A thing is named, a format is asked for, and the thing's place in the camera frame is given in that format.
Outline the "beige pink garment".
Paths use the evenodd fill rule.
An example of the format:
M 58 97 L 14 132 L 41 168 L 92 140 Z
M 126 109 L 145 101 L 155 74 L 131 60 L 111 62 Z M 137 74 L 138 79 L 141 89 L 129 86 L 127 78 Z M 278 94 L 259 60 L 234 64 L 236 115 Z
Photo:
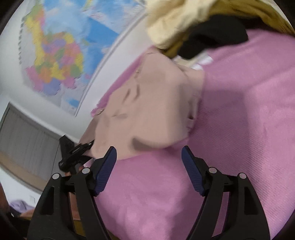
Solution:
M 81 137 L 98 159 L 109 147 L 124 160 L 174 145 L 189 135 L 197 117 L 204 71 L 175 63 L 154 48 L 131 77 L 109 96 Z

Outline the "grey wardrobe door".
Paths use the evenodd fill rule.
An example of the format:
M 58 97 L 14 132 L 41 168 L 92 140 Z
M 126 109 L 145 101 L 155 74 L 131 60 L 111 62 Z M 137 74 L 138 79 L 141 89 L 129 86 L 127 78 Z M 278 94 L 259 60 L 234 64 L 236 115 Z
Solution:
M 62 159 L 60 136 L 36 123 L 12 104 L 1 118 L 1 167 L 29 188 L 43 191 Z

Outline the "mustard olive garment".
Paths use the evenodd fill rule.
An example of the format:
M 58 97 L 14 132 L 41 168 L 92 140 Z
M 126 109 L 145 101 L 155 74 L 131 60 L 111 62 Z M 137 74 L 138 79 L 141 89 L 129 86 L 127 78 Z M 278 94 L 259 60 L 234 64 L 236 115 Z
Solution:
M 287 20 L 263 1 L 216 1 L 209 10 L 207 20 L 214 15 L 235 16 L 244 25 L 246 31 L 247 29 L 262 28 L 294 36 L 294 29 Z M 184 40 L 188 38 L 193 27 L 198 24 L 191 26 L 170 48 L 162 50 L 162 53 L 170 58 L 177 56 Z

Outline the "colourful wall map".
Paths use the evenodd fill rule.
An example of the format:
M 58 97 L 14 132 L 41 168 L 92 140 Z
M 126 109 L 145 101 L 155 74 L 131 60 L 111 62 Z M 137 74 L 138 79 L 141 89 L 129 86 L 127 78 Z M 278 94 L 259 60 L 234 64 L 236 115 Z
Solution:
M 144 1 L 28 1 L 18 40 L 24 84 L 76 115 L 101 61 L 144 11 Z

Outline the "cream yellow garment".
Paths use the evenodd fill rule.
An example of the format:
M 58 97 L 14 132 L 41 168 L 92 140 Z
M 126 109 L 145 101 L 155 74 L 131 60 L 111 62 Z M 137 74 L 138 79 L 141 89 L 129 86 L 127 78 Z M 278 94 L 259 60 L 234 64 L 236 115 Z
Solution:
M 159 49 L 170 48 L 192 26 L 209 16 L 213 0 L 146 1 L 147 34 Z

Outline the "pink floral bed sheet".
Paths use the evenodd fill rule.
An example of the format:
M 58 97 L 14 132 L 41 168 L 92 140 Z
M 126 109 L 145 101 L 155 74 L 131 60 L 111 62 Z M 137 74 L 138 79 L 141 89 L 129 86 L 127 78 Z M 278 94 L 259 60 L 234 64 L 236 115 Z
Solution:
M 202 197 L 181 161 L 195 156 L 224 174 L 244 172 L 271 237 L 294 212 L 294 37 L 249 30 L 244 44 L 209 51 L 204 91 L 188 140 L 116 163 L 96 198 L 119 239 L 185 239 Z

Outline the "black garment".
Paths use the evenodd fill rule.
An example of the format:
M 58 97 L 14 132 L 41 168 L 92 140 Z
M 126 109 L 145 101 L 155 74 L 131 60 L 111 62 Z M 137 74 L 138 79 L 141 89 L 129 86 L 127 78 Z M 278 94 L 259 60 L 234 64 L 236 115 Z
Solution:
M 246 28 L 235 16 L 214 15 L 193 27 L 178 50 L 178 56 L 192 59 L 205 49 L 248 41 Z

